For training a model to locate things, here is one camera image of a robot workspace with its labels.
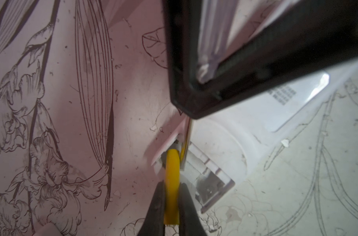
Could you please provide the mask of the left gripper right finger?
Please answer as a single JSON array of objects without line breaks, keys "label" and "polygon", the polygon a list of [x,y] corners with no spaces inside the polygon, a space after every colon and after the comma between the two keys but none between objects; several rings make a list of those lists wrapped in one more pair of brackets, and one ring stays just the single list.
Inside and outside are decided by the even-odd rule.
[{"label": "left gripper right finger", "polygon": [[190,195],[188,186],[181,183],[179,187],[179,235],[180,236],[207,236],[195,205]]}]

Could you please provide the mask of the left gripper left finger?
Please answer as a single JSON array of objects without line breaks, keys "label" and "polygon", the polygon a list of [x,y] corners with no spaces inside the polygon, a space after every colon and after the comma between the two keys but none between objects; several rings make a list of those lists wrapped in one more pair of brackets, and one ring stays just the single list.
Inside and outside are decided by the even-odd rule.
[{"label": "left gripper left finger", "polygon": [[145,220],[137,236],[164,236],[166,189],[164,181],[157,184]]}]

